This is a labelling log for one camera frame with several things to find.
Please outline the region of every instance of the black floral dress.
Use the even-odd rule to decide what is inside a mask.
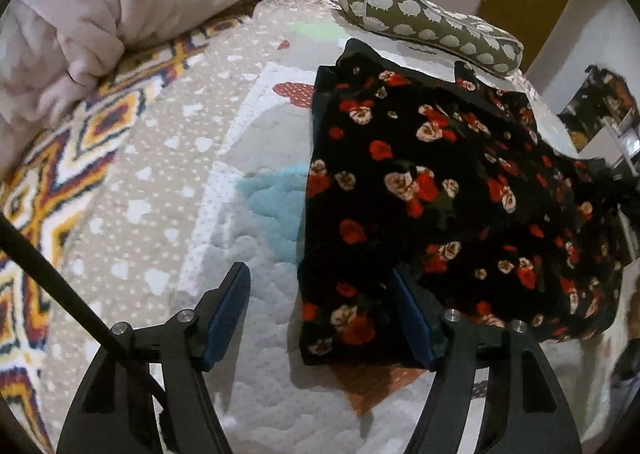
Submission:
[[[309,364],[414,365],[390,306],[404,264],[445,307],[589,337],[618,306],[626,246],[602,161],[558,155],[526,95],[456,83],[350,40],[320,68],[306,185],[300,346]]]

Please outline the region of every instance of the green polka dot pillow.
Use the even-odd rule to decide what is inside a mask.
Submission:
[[[520,41],[476,16],[452,13],[428,0],[338,1],[347,18],[364,29],[436,46],[498,76],[520,66]]]

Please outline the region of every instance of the blue patch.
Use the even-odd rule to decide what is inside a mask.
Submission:
[[[247,207],[255,214],[276,262],[296,264],[308,167],[301,163],[277,172],[242,178],[236,184]]]
[[[414,358],[429,369],[436,358],[431,348],[431,328],[395,268],[389,281],[389,291]]]

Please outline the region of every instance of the mattress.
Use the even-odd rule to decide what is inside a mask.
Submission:
[[[261,2],[251,22],[218,37],[145,113],[69,240],[64,274],[110,325],[163,322],[216,288],[234,261],[249,266],[247,311],[206,376],[238,453],[402,452],[433,381],[433,373],[398,367],[308,367],[298,351],[312,84],[350,37],[453,81],[452,56],[360,31],[328,2]],[[494,87],[527,92],[543,137],[575,153],[521,74],[506,81],[477,72]],[[635,264],[625,270],[623,303],[604,335],[544,345],[584,439],[607,415],[607,380],[626,345],[624,301],[637,272]],[[43,380],[53,390],[43,407],[55,441],[97,343],[58,309],[50,344]],[[486,377],[476,376],[461,453],[475,448]]]

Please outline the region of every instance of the red rose print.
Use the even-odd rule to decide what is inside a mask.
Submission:
[[[562,291],[567,295],[575,291],[574,281],[566,280],[562,275],[559,275],[558,280],[560,281],[560,287],[562,288]]]
[[[503,159],[500,160],[500,166],[505,169],[512,176],[518,175],[518,166],[511,160],[505,161]]]
[[[306,197],[312,198],[318,195],[331,185],[331,178],[329,176],[321,176],[320,174],[309,174],[306,179]]]
[[[340,222],[340,236],[347,244],[356,244],[367,240],[364,229],[352,219],[344,219]]]
[[[422,215],[422,212],[423,212],[423,208],[422,208],[422,205],[420,204],[420,201],[418,201],[418,199],[413,198],[407,201],[406,213],[409,217],[413,217],[414,219],[417,219]]]
[[[455,140],[457,140],[456,133],[454,133],[452,130],[443,130],[442,137],[449,142],[454,142]]]
[[[542,174],[536,174],[536,177],[543,187],[548,188],[549,183],[546,182],[546,179]]]
[[[478,116],[476,116],[472,112],[466,112],[465,114],[463,114],[462,119],[466,121],[469,125],[473,125],[473,126],[475,126],[476,123],[479,121]]]
[[[342,100],[340,102],[340,110],[343,112],[350,112],[352,110],[356,110],[359,106],[360,104],[353,99]]]
[[[385,80],[387,85],[391,85],[391,87],[399,87],[401,85],[409,85],[411,81],[407,80],[402,76],[402,74],[397,74],[394,72],[391,76]]]
[[[447,261],[434,253],[429,259],[422,263],[422,267],[427,273],[443,273],[447,271]]]
[[[567,253],[569,255],[569,260],[575,264],[580,260],[580,252],[573,244],[568,248]]]
[[[415,182],[418,183],[416,196],[420,199],[432,203],[433,200],[438,197],[440,191],[430,174],[418,174]]]
[[[493,178],[489,178],[488,180],[486,180],[486,184],[489,187],[489,196],[491,197],[491,200],[494,203],[502,201],[502,190],[504,188],[504,185]]]
[[[298,82],[284,82],[273,86],[273,92],[279,96],[289,98],[296,107],[311,107],[311,99],[314,95],[314,86],[300,84]]]
[[[344,130],[340,127],[331,127],[331,129],[329,129],[329,137],[332,139],[342,139],[344,137]]]
[[[316,311],[318,310],[318,306],[315,304],[311,304],[310,302],[305,302],[302,304],[302,320],[303,322],[311,322],[314,318],[316,318]]]
[[[456,85],[466,90],[476,90],[476,86],[472,82],[463,80],[462,78],[456,78]]]
[[[361,346],[376,337],[376,329],[366,315],[356,315],[342,332],[342,342]]]
[[[426,109],[424,113],[426,117],[429,118],[429,121],[431,121],[432,123],[436,123],[440,127],[446,127],[449,124],[449,119],[447,119],[447,117],[444,116],[443,113],[435,110],[433,107]]]
[[[593,205],[590,202],[585,201],[583,204],[577,205],[576,208],[583,221],[589,221],[593,217]]]
[[[529,231],[531,232],[532,235],[535,235],[536,237],[542,238],[545,236],[544,232],[540,230],[540,227],[538,225],[530,225]]]
[[[587,313],[584,314],[584,318],[588,319],[589,317],[593,317],[600,310],[600,297],[598,295],[594,295],[591,300],[591,304],[589,304],[589,308],[587,309]]]
[[[480,315],[481,317],[486,317],[487,315],[491,315],[491,304],[489,304],[488,302],[480,301],[476,305],[476,311],[478,312],[478,315]]]
[[[525,288],[533,289],[536,287],[536,274],[532,269],[519,267],[516,270],[516,275]]]
[[[371,142],[371,145],[369,145],[369,152],[375,161],[382,161],[383,159],[393,158],[394,156],[391,146],[379,139],[375,139]]]
[[[520,122],[523,125],[530,125],[535,121],[535,117],[533,116],[533,111],[530,108],[521,109],[520,114],[521,114]]]
[[[335,289],[338,291],[340,295],[343,297],[353,297],[358,291],[347,282],[339,282]]]

